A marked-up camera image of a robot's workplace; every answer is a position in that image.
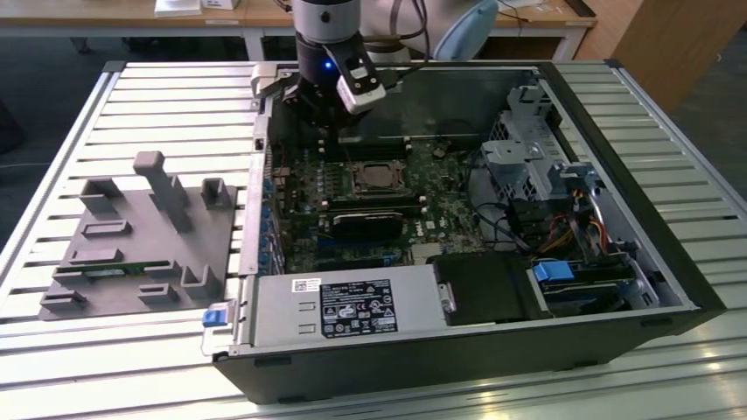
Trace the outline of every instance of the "motherboard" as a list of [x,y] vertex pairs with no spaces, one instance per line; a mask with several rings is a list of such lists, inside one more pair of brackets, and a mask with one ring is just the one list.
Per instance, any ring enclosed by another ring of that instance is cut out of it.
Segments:
[[336,158],[299,150],[275,170],[285,272],[424,264],[485,249],[463,191],[469,151],[449,144],[407,139],[401,153],[341,144]]

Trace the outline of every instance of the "wooden cabinet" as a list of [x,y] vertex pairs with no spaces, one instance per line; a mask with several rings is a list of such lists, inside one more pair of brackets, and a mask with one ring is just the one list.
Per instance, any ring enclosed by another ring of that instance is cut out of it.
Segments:
[[584,0],[599,23],[577,60],[615,58],[672,111],[747,19],[744,0]]

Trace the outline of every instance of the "barcode sticker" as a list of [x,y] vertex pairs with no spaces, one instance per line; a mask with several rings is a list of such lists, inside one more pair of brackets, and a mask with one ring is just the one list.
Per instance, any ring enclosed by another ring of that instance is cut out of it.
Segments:
[[320,278],[296,278],[293,280],[292,293],[303,293],[305,291],[319,291],[319,285],[323,283]]

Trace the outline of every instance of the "paper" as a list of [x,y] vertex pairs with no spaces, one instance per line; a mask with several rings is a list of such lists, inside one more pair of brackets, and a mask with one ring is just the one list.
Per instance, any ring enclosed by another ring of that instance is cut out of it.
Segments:
[[200,15],[200,0],[155,0],[153,12],[157,18]]

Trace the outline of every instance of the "sticker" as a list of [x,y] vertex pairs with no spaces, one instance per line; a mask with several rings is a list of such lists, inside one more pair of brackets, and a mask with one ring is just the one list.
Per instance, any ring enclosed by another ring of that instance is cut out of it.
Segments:
[[205,20],[205,25],[237,25],[237,20]]
[[395,298],[388,279],[323,284],[319,300],[321,335],[328,339],[397,331]]
[[293,287],[291,292],[299,293],[304,291],[319,291],[319,285],[323,283],[320,278],[296,278],[293,279]]

